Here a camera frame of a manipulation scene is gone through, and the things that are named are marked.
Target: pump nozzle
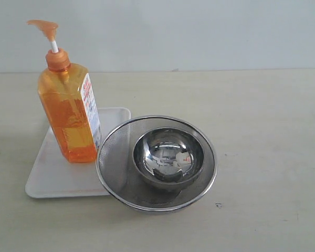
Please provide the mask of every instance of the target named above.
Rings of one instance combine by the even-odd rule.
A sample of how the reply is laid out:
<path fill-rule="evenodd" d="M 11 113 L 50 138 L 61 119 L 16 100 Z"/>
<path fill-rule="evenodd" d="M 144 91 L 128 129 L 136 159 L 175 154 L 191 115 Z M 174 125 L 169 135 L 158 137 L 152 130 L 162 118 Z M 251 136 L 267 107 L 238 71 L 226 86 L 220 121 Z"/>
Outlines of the pump nozzle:
<path fill-rule="evenodd" d="M 51 45 L 51 51 L 53 53 L 58 53 L 58 47 L 55 41 L 58 24 L 37 19 L 29 20 L 27 21 L 27 24 L 35 25 L 37 28 L 39 28 L 43 32 L 44 36 L 48 38 Z"/>
<path fill-rule="evenodd" d="M 39 28 L 50 42 L 51 50 L 46 56 L 48 68 L 52 71 L 62 71 L 67 69 L 70 66 L 68 54 L 63 49 L 59 49 L 55 41 L 58 25 L 53 22 L 37 19 L 29 20 L 27 24 L 35 25 Z"/>

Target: white pump stem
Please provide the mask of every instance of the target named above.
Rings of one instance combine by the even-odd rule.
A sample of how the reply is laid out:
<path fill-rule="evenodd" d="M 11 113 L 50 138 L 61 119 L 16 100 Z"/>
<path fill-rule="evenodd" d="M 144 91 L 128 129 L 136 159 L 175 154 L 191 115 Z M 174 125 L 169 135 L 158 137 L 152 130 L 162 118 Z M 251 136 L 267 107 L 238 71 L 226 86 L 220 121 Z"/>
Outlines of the white pump stem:
<path fill-rule="evenodd" d="M 55 54 L 58 53 L 58 47 L 56 44 L 56 41 L 50 41 L 50 45 L 51 45 L 51 51 Z"/>

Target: mesh strainer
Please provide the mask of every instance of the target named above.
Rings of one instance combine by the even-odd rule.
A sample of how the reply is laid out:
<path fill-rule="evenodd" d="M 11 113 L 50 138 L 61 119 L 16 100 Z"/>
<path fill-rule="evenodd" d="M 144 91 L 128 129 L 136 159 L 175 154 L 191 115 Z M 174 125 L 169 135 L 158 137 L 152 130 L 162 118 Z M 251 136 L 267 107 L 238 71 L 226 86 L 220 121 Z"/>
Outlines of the mesh strainer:
<path fill-rule="evenodd" d="M 96 165 L 111 195 L 146 212 L 171 212 L 196 202 L 217 173 L 214 147 L 199 129 L 177 118 L 153 115 L 131 119 L 111 131 L 99 148 Z M 172 190 L 164 190 L 169 184 Z"/>

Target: white wall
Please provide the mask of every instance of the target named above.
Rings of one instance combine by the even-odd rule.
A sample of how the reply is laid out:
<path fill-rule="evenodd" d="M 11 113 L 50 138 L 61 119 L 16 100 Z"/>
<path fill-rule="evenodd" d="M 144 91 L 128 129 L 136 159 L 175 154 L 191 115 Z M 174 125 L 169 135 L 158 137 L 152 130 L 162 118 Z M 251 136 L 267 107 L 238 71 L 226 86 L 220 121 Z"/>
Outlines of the white wall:
<path fill-rule="evenodd" d="M 46 67 L 29 19 L 90 71 L 315 68 L 315 0 L 0 0 L 0 72 Z"/>

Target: bowl rim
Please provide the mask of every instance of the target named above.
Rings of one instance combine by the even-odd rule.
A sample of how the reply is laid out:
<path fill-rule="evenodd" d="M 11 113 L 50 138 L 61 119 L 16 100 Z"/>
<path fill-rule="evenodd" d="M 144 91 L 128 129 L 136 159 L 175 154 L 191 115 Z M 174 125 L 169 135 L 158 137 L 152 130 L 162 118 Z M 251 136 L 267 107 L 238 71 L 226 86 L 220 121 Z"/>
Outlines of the bowl rim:
<path fill-rule="evenodd" d="M 210 150 L 211 150 L 211 153 L 212 153 L 212 156 L 214 158 L 214 171 L 213 171 L 213 175 L 209 181 L 209 183 L 207 184 L 207 186 L 204 188 L 203 191 L 201 191 L 201 193 L 199 193 L 196 197 L 194 197 L 193 199 L 191 199 L 190 201 L 187 201 L 183 204 L 180 204 L 180 205 L 177 205 L 177 206 L 171 206 L 171 207 L 161 207 L 161 208 L 156 208 L 156 207 L 145 207 L 145 206 L 140 206 L 140 205 L 137 205 L 137 204 L 134 204 L 132 202 L 129 202 L 127 201 L 126 199 L 120 197 L 117 193 L 115 193 L 109 186 L 108 184 L 106 183 L 106 181 L 103 179 L 102 175 L 101 175 L 101 172 L 100 172 L 100 164 L 99 164 L 99 156 L 100 156 L 100 153 L 101 153 L 101 150 L 102 150 L 102 147 L 105 145 L 106 141 L 117 131 L 119 130 L 120 128 L 126 126 L 127 124 L 130 124 L 132 122 L 136 122 L 136 121 L 139 121 L 139 120 L 144 120 L 144 119 L 153 119 L 153 118 L 156 118 L 156 119 L 167 119 L 167 120 L 172 120 L 172 121 L 176 121 L 176 122 L 180 122 L 190 128 L 192 128 L 193 130 L 197 131 L 203 138 L 204 140 L 207 142 L 207 144 L 209 145 L 210 147 Z M 96 170 L 97 170 L 97 175 L 98 175 L 98 178 L 101 182 L 101 184 L 104 186 L 104 188 L 113 196 L 115 197 L 117 200 L 119 200 L 121 203 L 127 205 L 127 206 L 130 206 L 136 210 L 139 210 L 139 211 L 144 211 L 144 212 L 173 212 L 173 211 L 176 211 L 176 210 L 179 210 L 179 209 L 182 209 L 182 208 L 185 208 L 193 203 L 195 203 L 196 201 L 198 201 L 200 198 L 202 198 L 209 190 L 210 188 L 212 187 L 215 179 L 216 179 L 216 176 L 217 176 L 217 170 L 218 170 L 218 161 L 217 161 L 217 154 L 216 154 L 216 151 L 215 151 L 215 148 L 213 146 L 213 144 L 211 143 L 211 141 L 208 139 L 208 137 L 197 127 L 195 127 L 194 125 L 192 125 L 191 123 L 188 123 L 182 119 L 179 119 L 179 118 L 176 118 L 176 117 L 171 117 L 171 116 L 166 116 L 166 115 L 144 115 L 144 116 L 141 116 L 141 117 L 135 117 L 135 118 L 132 118 L 126 122 L 123 122 L 121 123 L 120 125 L 116 126 L 113 130 L 111 130 L 109 132 L 109 134 L 105 137 L 105 139 L 102 141 L 101 145 L 99 146 L 98 148 L 98 154 L 97 154 L 97 158 L 96 158 Z"/>
<path fill-rule="evenodd" d="M 191 180 L 193 180 L 195 177 L 198 177 L 199 174 L 201 173 L 201 171 L 203 170 L 203 162 L 202 162 L 202 165 L 201 165 L 201 168 L 198 169 L 198 171 L 196 173 L 194 173 L 191 177 L 189 177 L 188 179 L 186 180 L 183 180 L 181 182 L 163 182 L 163 181 L 159 181 L 159 180 L 153 180 L 151 179 L 150 177 L 148 177 L 146 174 L 144 174 L 137 166 L 136 162 L 135 162 L 135 158 L 134 158 L 134 150 L 135 150 L 135 147 L 137 145 L 137 143 L 145 136 L 147 135 L 149 132 L 152 132 L 154 130 L 161 130 L 161 129 L 173 129 L 173 130 L 179 130 L 179 131 L 182 131 L 186 134 L 188 134 L 189 136 L 191 136 L 192 138 L 194 138 L 197 142 L 197 144 L 201 147 L 201 150 L 202 150 L 202 153 L 203 153 L 203 160 L 205 158 L 205 153 L 203 151 L 203 146 L 202 144 L 200 143 L 200 141 L 197 139 L 197 137 L 195 137 L 194 135 L 191 135 L 189 132 L 185 131 L 185 130 L 180 130 L 176 127 L 158 127 L 158 128 L 155 128 L 153 130 L 149 130 L 149 131 L 146 131 L 143 135 L 141 135 L 138 140 L 136 141 L 135 145 L 134 145 L 134 148 L 133 148 L 133 153 L 132 153 L 132 161 L 134 162 L 134 166 L 136 168 L 136 170 L 140 173 L 140 175 L 144 176 L 147 180 L 153 182 L 154 184 L 160 184 L 160 185 L 166 185 L 166 186 L 170 186 L 170 187 L 175 187 L 175 186 L 182 186 L 188 182 L 190 182 Z"/>

